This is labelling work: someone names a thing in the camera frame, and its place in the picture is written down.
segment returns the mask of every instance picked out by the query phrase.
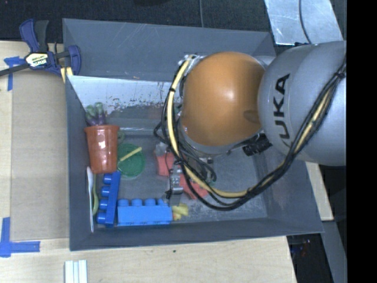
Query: green lid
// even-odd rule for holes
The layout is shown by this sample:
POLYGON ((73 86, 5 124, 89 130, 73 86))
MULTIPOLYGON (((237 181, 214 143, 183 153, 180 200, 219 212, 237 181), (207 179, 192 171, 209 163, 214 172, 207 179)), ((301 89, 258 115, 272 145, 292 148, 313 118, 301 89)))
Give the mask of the green lid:
POLYGON ((126 178, 137 177, 145 168, 145 157, 143 151, 133 154, 122 162, 120 161, 122 157, 126 156, 137 148, 138 146, 129 143, 123 143, 118 146, 118 170, 126 178))

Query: black cable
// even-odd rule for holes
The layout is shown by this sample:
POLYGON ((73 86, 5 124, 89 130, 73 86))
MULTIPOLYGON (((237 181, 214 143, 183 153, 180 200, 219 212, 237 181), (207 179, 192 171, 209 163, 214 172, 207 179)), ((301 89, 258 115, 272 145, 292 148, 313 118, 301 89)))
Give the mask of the black cable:
POLYGON ((305 37, 306 37, 307 41, 309 42, 309 44, 312 44, 312 42, 309 38, 309 35, 306 32, 306 28, 304 26, 304 22, 303 22, 303 18, 302 18, 302 0, 299 0, 299 15, 300 15, 300 24, 301 24, 302 30, 305 34, 305 37))
POLYGON ((291 147, 290 150, 284 159, 283 163, 281 166, 279 166, 277 169, 274 171, 270 172, 267 174, 258 184, 255 186, 249 188, 247 191, 246 195, 243 196, 242 198, 235 200, 233 203, 229 204, 229 206, 214 206, 211 203, 207 202, 203 198, 200 197, 197 192, 193 189, 193 187, 190 185, 189 179, 186 177, 186 182, 190 188, 190 190, 197 196, 198 200, 200 200, 203 204, 206 206, 215 209, 215 210, 233 210, 236 208, 239 208, 241 205, 245 204, 247 201, 250 199, 254 198, 255 196, 261 194, 263 191, 265 191, 269 186, 271 186, 275 181, 279 180, 289 169, 290 165, 293 163, 295 157, 300 153, 300 151, 305 147, 306 143, 312 138, 312 136, 315 134, 315 132, 318 131, 320 125, 323 123, 328 110, 330 109, 332 100, 333 100, 333 95, 335 93, 335 90, 338 86, 338 84, 341 82, 342 77, 345 76, 346 72, 346 56, 344 58, 344 61, 342 65, 338 68, 337 72, 332 76, 332 78, 326 83, 320 94, 318 95, 315 103, 313 104, 310 112, 308 112, 303 124, 301 125, 291 147), (304 141, 301 143, 300 147, 298 147, 299 142, 301 141, 302 134, 306 130, 307 125, 310 123, 310 119, 313 116, 313 113, 315 110, 319 107, 319 104, 321 103, 322 99, 325 97, 325 95, 328 93, 328 99, 326 101, 325 108, 321 112, 321 115, 319 116, 318 120, 316 121, 316 125, 314 128, 312 128, 312 132, 309 133, 304 141))
POLYGON ((201 0, 199 0, 199 12, 200 12, 200 23, 201 27, 204 27, 204 21, 203 21, 203 8, 201 5, 201 0))
MULTIPOLYGON (((174 156, 178 160, 179 163, 181 163, 181 168, 184 174, 184 177, 186 179, 187 186, 190 188, 190 190, 193 192, 193 194, 198 198, 200 202, 202 202, 204 205, 215 209, 215 210, 233 210, 241 205, 245 204, 250 199, 254 198, 255 196, 261 194, 264 190, 266 190, 269 186, 271 186, 275 181, 279 180, 289 169, 290 165, 293 163, 295 157, 300 153, 300 151, 306 146, 306 143, 313 137, 313 135, 318 131, 319 127, 323 123, 330 106, 332 104, 334 93, 337 89, 338 84, 342 81, 343 77, 345 76, 346 72, 346 55, 343 59, 342 65, 338 68, 338 70, 334 73, 334 75, 330 78, 330 80, 326 83, 326 85, 322 88, 320 94, 317 96, 316 101, 314 102, 312 108, 310 109, 310 112, 308 112, 307 116, 305 117, 299 131, 296 133, 296 137, 294 141, 291 144, 290 150, 288 151, 288 154, 286 155, 283 163, 276 168, 274 171, 267 174, 263 179, 259 181, 255 186, 250 187, 246 194, 237 200, 235 200, 232 203, 225 203, 220 201, 218 198, 215 197, 214 194, 218 195, 216 192, 210 193, 210 196, 219 204, 223 206, 216 206, 212 203, 206 201, 204 198, 202 198, 192 187, 191 181, 189 176, 187 175, 186 168, 184 166, 187 166, 188 169, 190 169, 195 175, 197 174, 195 169, 193 169, 189 163, 185 160, 184 156, 182 155, 181 151, 178 151, 179 154, 176 154, 174 150, 174 156), (317 120, 313 121, 313 115, 316 112, 316 110, 319 108, 320 104, 322 103, 322 100, 324 97, 327 96, 324 107, 322 108, 321 113, 319 114, 319 117, 317 120), (306 128, 309 124, 313 124, 313 127, 311 130, 309 130, 308 134, 303 137, 304 132, 306 131, 306 128)), ((172 109, 172 119, 175 118, 175 112, 174 108, 172 109)), ((177 123, 174 121, 174 136, 176 137, 177 143, 180 144, 179 141, 179 135, 178 135, 178 129, 177 129, 177 123)))

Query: cable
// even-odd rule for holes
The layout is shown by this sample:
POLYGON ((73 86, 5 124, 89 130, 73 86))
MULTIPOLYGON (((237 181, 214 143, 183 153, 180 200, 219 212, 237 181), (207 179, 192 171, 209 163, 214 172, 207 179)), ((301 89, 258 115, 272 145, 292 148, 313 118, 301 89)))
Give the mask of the cable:
POLYGON ((338 70, 334 73, 331 79, 326 83, 326 85, 322 88, 322 91, 318 95, 315 103, 313 104, 312 108, 308 112, 307 116, 305 117, 299 131, 296 134, 295 139, 293 140, 290 150, 286 155, 284 161, 272 172, 267 174, 264 178, 262 178, 259 183, 250 187, 241 192, 226 192, 222 190, 215 189, 208 185, 208 183, 200 175, 193 169, 185 157, 182 154, 182 143, 184 141, 179 140, 178 129, 177 129, 177 122, 174 120, 174 106, 173 106, 173 99, 174 93, 176 92, 176 88, 178 83, 183 79, 183 75, 187 67, 189 66, 190 61, 193 59, 193 56, 189 56, 187 60, 183 63, 180 67, 168 93, 164 104, 164 112, 161 116, 161 122, 159 125, 164 134, 164 140, 168 141, 169 145, 172 148, 172 152, 176 157, 177 161, 181 164, 181 168, 184 174, 184 177, 187 182, 187 186, 190 190, 195 194, 199 201, 201 201, 206 206, 215 209, 215 210, 233 210, 241 205, 245 204, 251 198, 261 194, 264 190, 266 190, 272 183, 280 179, 288 170, 292 162, 294 161, 295 157, 300 153, 300 151, 306 146, 306 143, 313 137, 313 135, 318 131, 319 127, 323 123, 324 118, 326 117, 332 100, 334 93, 338 84, 342 81, 343 77, 346 74, 346 55, 344 56, 344 60, 342 65, 338 68, 338 70), (167 122, 167 131, 165 130, 165 120, 167 122), (220 205, 216 206, 212 203, 206 201, 202 198, 192 187, 191 181, 198 183, 203 189, 210 192, 210 196, 220 205), (220 201, 216 196, 220 196, 223 198, 233 198, 236 199, 232 203, 226 203, 220 201))
POLYGON ((203 21, 203 8, 201 6, 201 0, 199 0, 199 12, 200 12, 200 23, 201 27, 204 27, 204 21, 203 21))
POLYGON ((306 37, 307 41, 309 42, 309 44, 312 44, 312 42, 309 38, 309 35, 306 32, 306 28, 304 26, 304 22, 303 22, 303 19, 302 19, 302 0, 299 0, 299 15, 300 15, 300 24, 301 24, 302 30, 305 34, 305 37, 306 37))

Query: orange cup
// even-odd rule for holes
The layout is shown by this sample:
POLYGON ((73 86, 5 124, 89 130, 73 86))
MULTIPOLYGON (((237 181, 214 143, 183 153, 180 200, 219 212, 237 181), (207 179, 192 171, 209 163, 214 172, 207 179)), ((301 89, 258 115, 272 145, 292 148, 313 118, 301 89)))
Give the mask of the orange cup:
POLYGON ((84 129, 87 135, 90 168, 93 173, 117 170, 119 126, 101 125, 84 129))

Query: yellow toy piece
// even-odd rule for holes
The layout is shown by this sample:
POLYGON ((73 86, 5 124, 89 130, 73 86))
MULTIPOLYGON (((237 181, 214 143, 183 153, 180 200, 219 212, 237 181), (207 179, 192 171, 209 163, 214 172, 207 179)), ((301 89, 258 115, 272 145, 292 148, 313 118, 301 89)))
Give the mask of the yellow toy piece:
POLYGON ((182 218, 182 216, 189 215, 189 207, 184 203, 180 203, 178 206, 172 206, 171 210, 173 211, 173 220, 177 221, 182 218))

